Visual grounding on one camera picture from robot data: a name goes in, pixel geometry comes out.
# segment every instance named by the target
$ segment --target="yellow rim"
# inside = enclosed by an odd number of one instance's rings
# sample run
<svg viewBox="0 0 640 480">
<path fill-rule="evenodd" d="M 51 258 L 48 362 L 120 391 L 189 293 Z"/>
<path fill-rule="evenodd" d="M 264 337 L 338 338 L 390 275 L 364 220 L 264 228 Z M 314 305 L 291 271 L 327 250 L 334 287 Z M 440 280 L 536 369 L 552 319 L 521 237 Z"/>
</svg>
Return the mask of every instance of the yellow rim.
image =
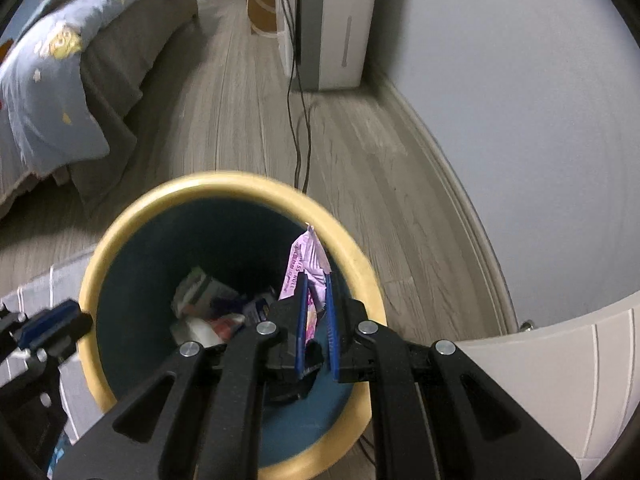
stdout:
<svg viewBox="0 0 640 480">
<path fill-rule="evenodd" d="M 96 247 L 82 280 L 80 305 L 95 321 L 102 282 L 116 254 L 146 222 L 161 212 L 199 198 L 230 197 L 257 202 L 300 223 L 312 224 L 332 254 L 353 297 L 362 301 L 369 319 L 386 324 L 376 275 L 367 257 L 340 223 L 322 206 L 292 187 L 265 177 L 238 172 L 195 173 L 172 180 L 142 196 L 109 227 Z M 116 402 L 100 364 L 92 330 L 78 344 L 89 390 L 103 412 Z M 277 464 L 260 469 L 260 480 L 300 480 L 320 474 L 356 443 L 371 418 L 369 385 L 354 384 L 338 420 L 315 444 Z"/>
</svg>

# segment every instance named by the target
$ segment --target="bedspread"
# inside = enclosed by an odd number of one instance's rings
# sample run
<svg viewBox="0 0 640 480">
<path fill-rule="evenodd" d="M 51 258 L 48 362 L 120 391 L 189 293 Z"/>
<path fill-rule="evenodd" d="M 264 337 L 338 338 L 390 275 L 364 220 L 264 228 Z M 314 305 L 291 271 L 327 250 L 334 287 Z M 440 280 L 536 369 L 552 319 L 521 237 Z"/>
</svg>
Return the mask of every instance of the bedspread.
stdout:
<svg viewBox="0 0 640 480">
<path fill-rule="evenodd" d="M 0 204 L 30 178 L 105 157 L 80 60 L 98 32 L 139 0 L 46 0 L 0 65 Z"/>
</svg>

